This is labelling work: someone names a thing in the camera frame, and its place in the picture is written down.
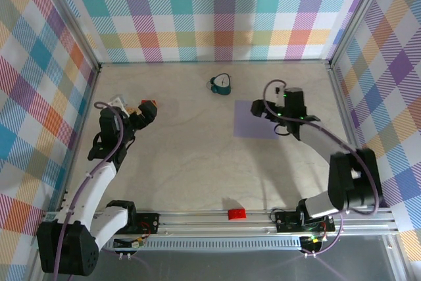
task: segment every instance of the checkered backdrop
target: checkered backdrop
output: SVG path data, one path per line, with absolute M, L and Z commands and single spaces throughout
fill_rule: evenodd
M 325 59 L 359 2 L 67 1 L 98 59 L 113 63 Z
M 336 71 L 421 276 L 421 0 L 375 0 Z
M 51 0 L 0 0 L 0 280 L 57 202 L 93 71 Z

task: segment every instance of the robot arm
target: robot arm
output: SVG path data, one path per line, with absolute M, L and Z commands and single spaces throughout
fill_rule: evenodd
M 374 193 L 367 174 L 350 152 L 344 150 L 318 128 L 318 126 L 323 127 L 320 119 L 307 114 L 302 89 L 288 88 L 281 91 L 277 88 L 276 93 L 278 94 L 277 102 L 268 102 L 272 111 L 268 111 L 263 100 L 259 99 L 253 102 L 252 114 L 258 117 L 265 114 L 265 119 L 285 126 L 290 134 L 312 147 L 330 165 L 328 190 L 299 202 L 297 212 L 300 213 L 301 224 L 321 220 L 323 217 L 353 207 L 373 205 Z M 299 121 L 290 121 L 283 117 L 296 118 Z M 355 151 L 368 167 L 378 195 L 381 197 L 382 188 L 373 150 L 356 149 L 352 145 L 346 145 Z
M 123 106 L 114 109 L 122 119 L 122 131 L 114 113 L 108 108 L 101 110 L 101 131 L 93 140 L 88 160 L 98 165 L 116 147 L 120 133 L 123 133 L 122 141 L 115 153 L 95 174 L 86 174 L 91 179 L 79 195 L 66 226 L 59 265 L 59 273 L 62 274 L 90 275 L 96 266 L 99 250 L 112 235 L 122 228 L 139 231 L 133 202 L 111 201 L 99 217 L 94 218 L 94 214 L 128 148 L 136 139 L 135 132 L 154 121 L 157 108 L 152 101 L 147 101 L 130 115 Z M 53 272 L 59 234 L 75 195 L 76 190 L 66 197 L 56 219 L 53 222 L 42 222 L 37 230 L 39 256 L 44 272 Z

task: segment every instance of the teal alarm clock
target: teal alarm clock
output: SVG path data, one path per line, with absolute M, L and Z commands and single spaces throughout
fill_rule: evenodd
M 210 80 L 210 90 L 213 93 L 220 95 L 229 95 L 231 93 L 231 78 L 227 73 L 219 74 L 218 76 L 212 77 Z

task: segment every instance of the clock face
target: clock face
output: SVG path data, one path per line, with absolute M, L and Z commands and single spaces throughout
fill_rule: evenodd
M 225 74 L 219 75 L 215 78 L 214 84 L 219 87 L 228 87 L 230 85 L 230 77 Z

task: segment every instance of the beige floor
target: beige floor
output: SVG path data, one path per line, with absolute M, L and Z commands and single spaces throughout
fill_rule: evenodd
M 216 95 L 207 81 L 232 76 L 232 93 Z M 129 105 L 155 99 L 154 123 L 136 142 L 99 208 L 112 199 L 138 209 L 202 210 L 295 207 L 327 188 L 328 165 L 310 147 L 288 136 L 278 140 L 234 137 L 236 100 L 260 99 L 264 85 L 281 78 L 301 87 L 309 114 L 345 138 L 323 64 L 133 64 L 106 66 L 93 101 L 124 94 Z M 84 177 L 87 153 L 99 131 L 99 111 L 88 116 L 70 187 Z

